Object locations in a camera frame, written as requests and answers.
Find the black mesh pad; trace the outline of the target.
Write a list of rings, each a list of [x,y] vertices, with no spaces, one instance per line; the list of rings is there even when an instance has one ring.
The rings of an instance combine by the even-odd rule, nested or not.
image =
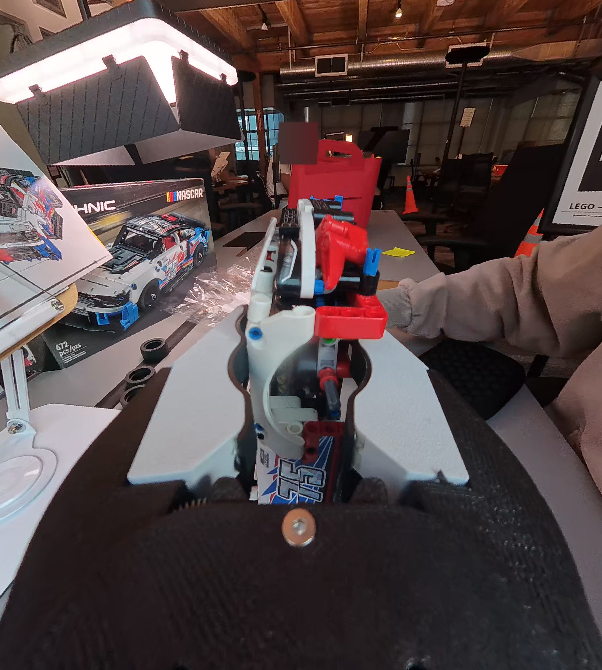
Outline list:
[[[440,373],[483,420],[496,415],[525,383],[519,362],[476,342],[447,339],[420,360]]]

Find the black easel board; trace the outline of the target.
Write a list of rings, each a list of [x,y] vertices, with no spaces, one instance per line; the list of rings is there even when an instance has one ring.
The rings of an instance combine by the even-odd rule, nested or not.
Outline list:
[[[407,163],[410,129],[397,127],[373,127],[360,131],[357,145],[364,154],[380,157],[391,163]]]

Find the studio light panel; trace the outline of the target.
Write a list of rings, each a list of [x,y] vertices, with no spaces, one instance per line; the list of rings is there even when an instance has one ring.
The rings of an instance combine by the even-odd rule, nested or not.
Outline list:
[[[154,163],[241,139],[231,57],[155,1],[132,1],[0,60],[46,165]]]

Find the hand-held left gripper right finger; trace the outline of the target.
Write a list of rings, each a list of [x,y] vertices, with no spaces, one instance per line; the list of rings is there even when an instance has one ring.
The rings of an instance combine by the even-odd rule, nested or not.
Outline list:
[[[428,368],[392,335],[361,340],[371,374],[354,403],[355,469],[386,484],[469,475],[431,383]]]

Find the toy brick race car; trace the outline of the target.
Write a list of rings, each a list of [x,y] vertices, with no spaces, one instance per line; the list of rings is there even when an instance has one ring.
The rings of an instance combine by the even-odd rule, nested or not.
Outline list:
[[[339,494],[351,466],[340,400],[351,345],[381,339],[387,323],[380,256],[341,196],[300,199],[269,223],[245,326],[261,504]]]

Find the white book stand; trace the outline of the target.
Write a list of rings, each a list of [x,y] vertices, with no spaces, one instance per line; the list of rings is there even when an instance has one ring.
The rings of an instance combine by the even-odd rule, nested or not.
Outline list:
[[[22,346],[76,303],[77,289],[72,285],[0,330],[7,403],[6,425],[0,432],[0,601],[51,499],[118,414],[113,409],[61,404],[30,408]]]

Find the person's right forearm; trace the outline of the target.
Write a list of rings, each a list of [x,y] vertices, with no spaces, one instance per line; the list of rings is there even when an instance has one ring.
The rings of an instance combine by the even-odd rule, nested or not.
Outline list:
[[[377,296],[388,326],[414,336],[504,340],[542,355],[580,355],[602,342],[602,225],[542,242],[531,256],[402,280]]]

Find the clear plastic bag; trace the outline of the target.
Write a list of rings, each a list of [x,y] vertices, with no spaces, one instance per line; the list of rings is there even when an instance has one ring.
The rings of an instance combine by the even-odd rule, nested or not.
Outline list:
[[[195,325],[216,326],[236,309],[249,305],[253,278],[251,263],[207,270],[164,310]]]

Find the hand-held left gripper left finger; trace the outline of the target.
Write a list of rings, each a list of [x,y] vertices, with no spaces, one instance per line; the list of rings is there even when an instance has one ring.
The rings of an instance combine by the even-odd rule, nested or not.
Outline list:
[[[128,472],[131,484],[183,481],[211,487],[241,474],[251,486],[247,351],[238,307],[199,339],[171,371]]]

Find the framed white sign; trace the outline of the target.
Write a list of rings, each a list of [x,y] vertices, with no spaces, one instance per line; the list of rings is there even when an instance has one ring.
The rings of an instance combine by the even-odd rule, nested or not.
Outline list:
[[[601,224],[602,66],[590,73],[583,87],[539,231],[574,235]]]

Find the black desk pad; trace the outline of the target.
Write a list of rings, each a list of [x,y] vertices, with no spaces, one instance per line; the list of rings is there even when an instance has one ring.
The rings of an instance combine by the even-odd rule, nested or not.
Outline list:
[[[265,231],[243,232],[236,238],[233,238],[222,244],[222,247],[237,247],[249,250],[259,244],[265,237]]]

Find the toy car box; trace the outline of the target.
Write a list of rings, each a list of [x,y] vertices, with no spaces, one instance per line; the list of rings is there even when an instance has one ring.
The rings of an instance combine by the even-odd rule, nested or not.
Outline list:
[[[216,264],[203,180],[136,181],[61,190],[112,258],[75,282],[77,306],[43,333],[65,369],[167,316],[169,294]]]

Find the black pole light stand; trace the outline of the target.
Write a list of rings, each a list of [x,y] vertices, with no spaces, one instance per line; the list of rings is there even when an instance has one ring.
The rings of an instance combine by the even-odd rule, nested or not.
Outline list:
[[[459,66],[459,75],[458,75],[458,84],[456,95],[454,99],[454,105],[450,115],[450,122],[447,130],[446,143],[444,146],[444,154],[442,157],[442,165],[448,158],[450,151],[450,146],[452,142],[452,137],[454,135],[454,126],[456,123],[456,117],[458,113],[458,107],[460,103],[460,98],[462,94],[462,86],[464,83],[464,77],[469,65],[480,65],[484,58],[490,53],[490,47],[486,42],[481,42],[477,44],[466,44],[466,45],[452,45],[447,49],[445,55],[446,65],[448,67]]]

